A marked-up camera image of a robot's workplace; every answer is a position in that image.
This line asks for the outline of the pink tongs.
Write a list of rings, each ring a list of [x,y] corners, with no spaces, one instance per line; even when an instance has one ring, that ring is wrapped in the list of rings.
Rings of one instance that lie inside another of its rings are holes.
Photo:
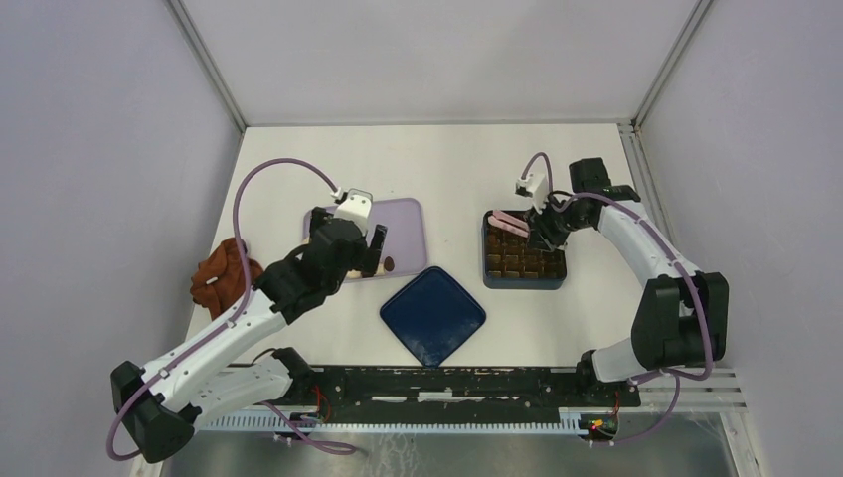
[[[493,228],[508,232],[520,238],[527,239],[530,235],[530,228],[527,222],[502,210],[493,210],[486,222]]]

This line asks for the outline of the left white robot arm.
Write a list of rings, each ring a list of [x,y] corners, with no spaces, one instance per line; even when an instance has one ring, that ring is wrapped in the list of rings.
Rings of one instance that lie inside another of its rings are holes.
[[[387,236],[381,224],[367,237],[350,220],[314,217],[309,241],[269,265],[216,322],[143,366],[125,361],[115,367],[109,376],[116,418],[106,440],[108,456],[124,458],[113,443],[120,427],[137,446],[130,458],[158,463],[181,450],[200,425],[228,412],[268,399],[305,402],[311,377],[281,359],[258,366],[252,375],[218,373],[258,341],[321,306],[349,272],[374,275]]]

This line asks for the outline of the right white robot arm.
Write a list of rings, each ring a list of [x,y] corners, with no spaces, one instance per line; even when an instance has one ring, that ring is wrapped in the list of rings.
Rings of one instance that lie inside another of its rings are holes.
[[[525,167],[515,192],[531,201],[525,215],[531,245],[553,251],[577,231],[593,229],[619,252],[642,286],[627,338],[584,354],[574,379],[577,398],[599,405],[614,382],[643,384],[662,374],[704,381],[726,351],[729,284],[685,258],[649,219],[630,185],[611,182],[601,158],[569,167],[571,189],[556,190],[552,173]]]

